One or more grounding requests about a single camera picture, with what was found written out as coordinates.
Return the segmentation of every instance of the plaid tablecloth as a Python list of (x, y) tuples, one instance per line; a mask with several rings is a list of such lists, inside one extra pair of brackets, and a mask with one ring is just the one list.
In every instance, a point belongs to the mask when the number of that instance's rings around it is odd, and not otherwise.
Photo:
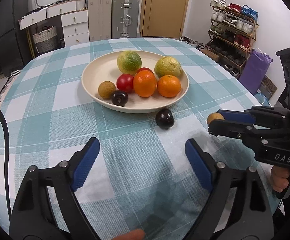
[[(169, 130), (157, 127), (155, 113), (107, 109), (82, 88), (85, 66), (120, 50), (171, 55), (188, 74), (186, 96), (170, 107), (175, 125)], [(145, 230), (146, 239), (182, 239), (208, 198), (184, 153), (185, 141), (195, 138), (216, 161), (237, 169), (256, 167), (274, 210), (277, 199), (265, 178), (270, 167), (256, 162), (240, 140), (207, 132), (210, 113), (220, 108), (241, 111), (252, 105), (258, 105), (257, 100), (221, 66), (173, 39), (97, 41), (41, 55), (26, 65), (1, 106), (10, 132), (11, 203), (30, 165), (53, 167), (94, 136), (101, 151), (76, 196), (101, 239), (136, 228)], [(3, 163), (0, 125), (0, 225), (7, 231)], [(58, 224), (66, 229), (52, 189), (50, 195)]]

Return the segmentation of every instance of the blue gripper pad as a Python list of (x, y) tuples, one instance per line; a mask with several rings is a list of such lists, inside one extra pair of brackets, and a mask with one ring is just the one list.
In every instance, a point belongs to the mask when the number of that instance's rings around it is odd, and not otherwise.
[(209, 192), (212, 192), (212, 175), (200, 157), (198, 151), (189, 140), (185, 143), (185, 154), (202, 187)]
[(98, 139), (95, 139), (90, 147), (87, 149), (84, 157), (74, 171), (73, 182), (71, 185), (73, 192), (83, 186), (99, 152), (100, 141)]
[(255, 124), (256, 119), (251, 116), (250, 113), (218, 110), (217, 113), (221, 114), (226, 121), (243, 122), (249, 124)]

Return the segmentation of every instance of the wooden door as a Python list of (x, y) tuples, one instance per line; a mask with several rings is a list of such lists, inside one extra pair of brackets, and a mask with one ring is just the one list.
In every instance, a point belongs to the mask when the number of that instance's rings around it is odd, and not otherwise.
[(146, 0), (142, 36), (179, 38), (187, 0)]

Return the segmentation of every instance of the dark plum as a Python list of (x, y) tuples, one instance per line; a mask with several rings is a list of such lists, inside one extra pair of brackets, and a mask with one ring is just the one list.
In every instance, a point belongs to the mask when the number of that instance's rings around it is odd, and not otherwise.
[(122, 90), (116, 90), (112, 93), (111, 99), (115, 106), (125, 106), (128, 101), (128, 95)]
[(155, 121), (162, 129), (171, 128), (175, 123), (172, 112), (167, 108), (164, 108), (157, 113)]

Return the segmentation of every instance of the beige plate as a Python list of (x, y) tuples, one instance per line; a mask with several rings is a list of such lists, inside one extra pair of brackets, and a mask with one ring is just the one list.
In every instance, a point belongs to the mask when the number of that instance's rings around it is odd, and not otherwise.
[[(181, 81), (181, 91), (176, 97), (162, 97), (157, 90), (149, 98), (142, 98), (135, 93), (128, 94), (128, 102), (123, 106), (115, 106), (110, 100), (105, 100), (98, 94), (98, 86), (104, 81), (112, 81), (116, 85), (117, 78), (122, 74), (117, 67), (117, 57), (121, 53), (112, 52), (90, 62), (83, 71), (82, 85), (85, 91), (98, 103), (110, 109), (125, 113), (150, 113), (169, 107), (179, 101), (189, 88), (189, 80), (185, 71), (182, 71), (179, 77)], [(137, 51), (142, 59), (142, 67), (150, 68), (154, 72), (156, 62), (162, 58), (162, 55)]]

